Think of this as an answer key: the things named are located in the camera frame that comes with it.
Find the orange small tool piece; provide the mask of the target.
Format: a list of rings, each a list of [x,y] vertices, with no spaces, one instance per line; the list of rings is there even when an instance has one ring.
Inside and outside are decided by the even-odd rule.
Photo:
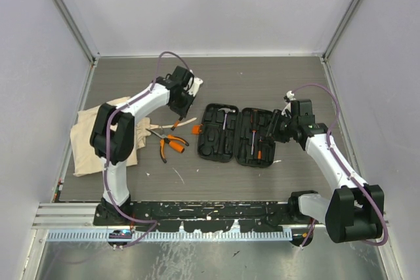
[[[201,127],[202,127],[202,125],[195,125],[195,126],[193,126],[193,128],[192,128],[192,134],[194,134],[194,135],[201,134]]]

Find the black handled large screwdriver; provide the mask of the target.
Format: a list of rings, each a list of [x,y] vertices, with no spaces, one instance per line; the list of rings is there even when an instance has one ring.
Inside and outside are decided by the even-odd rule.
[[[251,128],[252,128],[251,155],[253,155],[255,151],[255,134],[257,132],[257,125],[258,125],[258,111],[253,110],[251,114]]]

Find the black plastic tool case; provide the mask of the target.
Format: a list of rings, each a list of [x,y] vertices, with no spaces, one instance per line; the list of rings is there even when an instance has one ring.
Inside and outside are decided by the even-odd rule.
[[[222,130],[221,108],[236,108],[238,113],[231,120],[230,127]],[[258,111],[258,125],[255,134],[255,151],[251,155],[252,128],[251,114]],[[235,159],[246,167],[267,168],[274,162],[276,144],[265,140],[272,111],[259,108],[243,108],[228,104],[208,104],[201,119],[201,134],[198,136],[198,155],[206,160],[227,163]],[[258,142],[262,136],[262,158],[257,159]]]

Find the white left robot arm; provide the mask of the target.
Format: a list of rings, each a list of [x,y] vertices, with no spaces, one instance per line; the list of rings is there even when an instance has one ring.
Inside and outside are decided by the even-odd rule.
[[[96,115],[89,143],[102,163],[104,193],[97,216],[117,225],[154,224],[154,220],[133,217],[127,185],[127,160],[135,148],[135,128],[153,111],[168,106],[184,119],[203,80],[192,70],[178,66],[173,73],[156,77],[140,93],[111,106],[103,103]]]

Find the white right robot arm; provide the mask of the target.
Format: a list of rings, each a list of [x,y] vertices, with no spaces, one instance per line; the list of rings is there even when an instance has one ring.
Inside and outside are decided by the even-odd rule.
[[[284,110],[274,110],[265,138],[296,141],[332,190],[331,199],[313,191],[293,192],[287,208],[291,221],[301,224],[310,217],[324,224],[334,243],[365,241],[380,246],[387,241],[384,191],[368,184],[351,167],[327,126],[316,122],[310,100],[292,100]]]

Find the orange black slim screwdriver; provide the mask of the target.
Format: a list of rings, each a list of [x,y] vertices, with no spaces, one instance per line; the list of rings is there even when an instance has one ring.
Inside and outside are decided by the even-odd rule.
[[[177,127],[178,127],[178,125],[179,125],[179,123],[181,122],[183,120],[183,118],[182,117],[180,117],[179,119],[177,119],[176,120],[176,122],[173,124],[173,126],[171,127],[171,130],[175,130]]]

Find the small black orange screwdriver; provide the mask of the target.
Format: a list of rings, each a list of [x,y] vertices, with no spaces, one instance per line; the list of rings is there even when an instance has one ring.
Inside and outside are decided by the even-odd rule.
[[[262,140],[262,136],[260,136],[258,146],[257,146],[257,149],[258,149],[257,159],[258,159],[258,161],[260,161],[261,158],[262,158],[262,147],[263,147],[263,140]]]

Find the black handled claw hammer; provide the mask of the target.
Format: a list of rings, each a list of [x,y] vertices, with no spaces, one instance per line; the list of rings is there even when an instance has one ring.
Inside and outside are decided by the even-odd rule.
[[[236,108],[221,108],[219,111],[222,112],[223,122],[222,122],[222,130],[226,130],[230,127],[231,120],[236,117],[238,110]]]

